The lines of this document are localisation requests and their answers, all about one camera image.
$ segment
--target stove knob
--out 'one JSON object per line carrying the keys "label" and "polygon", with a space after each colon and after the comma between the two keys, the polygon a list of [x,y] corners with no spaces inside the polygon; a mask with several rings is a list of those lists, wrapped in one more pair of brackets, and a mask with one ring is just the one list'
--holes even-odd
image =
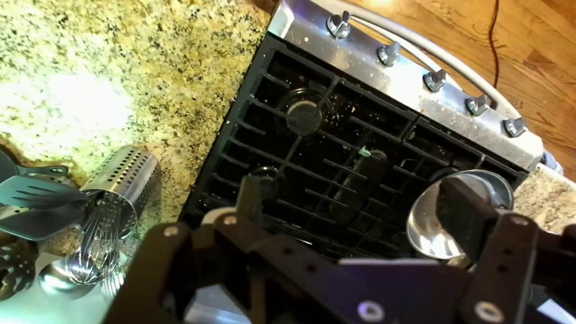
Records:
{"label": "stove knob", "polygon": [[400,46],[399,44],[384,46],[377,51],[377,55],[382,66],[393,67],[400,58]]}
{"label": "stove knob", "polygon": [[352,28],[350,28],[350,13],[345,12],[343,15],[334,15],[328,19],[327,28],[330,35],[337,40],[345,40]]}
{"label": "stove knob", "polygon": [[447,73],[445,71],[438,71],[438,73],[433,71],[433,73],[426,75],[424,82],[431,93],[440,93],[447,82]]}

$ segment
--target silver knob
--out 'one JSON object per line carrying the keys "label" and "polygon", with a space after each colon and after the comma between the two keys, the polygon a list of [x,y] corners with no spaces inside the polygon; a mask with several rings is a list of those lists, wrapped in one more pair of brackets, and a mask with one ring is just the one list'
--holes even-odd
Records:
{"label": "silver knob", "polygon": [[526,125],[525,125],[523,118],[507,120],[507,121],[503,121],[503,127],[505,127],[507,136],[512,139],[521,138],[526,132]]}
{"label": "silver knob", "polygon": [[393,67],[400,58],[400,46],[399,44],[384,46],[377,51],[377,57],[382,62],[382,66]]}
{"label": "silver knob", "polygon": [[343,40],[350,35],[350,13],[345,12],[343,15],[332,15],[327,22],[330,35],[337,40]]}
{"label": "silver knob", "polygon": [[469,98],[465,100],[467,111],[471,116],[478,118],[483,116],[490,109],[490,98],[481,96],[481,98]]}
{"label": "silver knob", "polygon": [[444,85],[447,84],[447,73],[445,71],[438,71],[438,73],[433,71],[433,73],[426,75],[424,82],[431,93],[440,93],[444,89]]}

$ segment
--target granite countertop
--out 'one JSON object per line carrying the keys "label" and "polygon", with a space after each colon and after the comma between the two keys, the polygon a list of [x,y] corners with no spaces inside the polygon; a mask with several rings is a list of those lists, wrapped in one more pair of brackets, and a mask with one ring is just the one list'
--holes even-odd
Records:
{"label": "granite countertop", "polygon": [[[118,148],[147,147],[165,172],[156,222],[174,222],[269,19],[235,0],[6,0],[0,145],[71,166],[78,184]],[[575,188],[539,166],[517,210],[559,233]]]}

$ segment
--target oven grate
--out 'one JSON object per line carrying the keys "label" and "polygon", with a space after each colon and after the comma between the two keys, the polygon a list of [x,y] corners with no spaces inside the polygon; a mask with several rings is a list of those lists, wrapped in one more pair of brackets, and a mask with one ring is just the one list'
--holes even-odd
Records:
{"label": "oven grate", "polygon": [[276,168],[264,228],[330,258],[415,258],[406,222],[415,201],[460,170],[514,186],[526,172],[267,37],[255,57],[183,220],[235,206],[242,179]]}

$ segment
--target metal bowl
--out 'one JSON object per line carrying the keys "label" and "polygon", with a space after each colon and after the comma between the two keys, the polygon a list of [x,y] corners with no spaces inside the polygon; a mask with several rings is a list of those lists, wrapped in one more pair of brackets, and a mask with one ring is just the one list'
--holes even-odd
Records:
{"label": "metal bowl", "polygon": [[[465,181],[480,197],[489,201],[496,210],[514,208],[514,192],[510,184],[498,174],[485,170],[471,170],[449,175]],[[435,260],[465,258],[465,251],[444,229],[436,215],[436,202],[442,181],[435,183],[413,206],[408,237],[411,246],[424,256]]]}

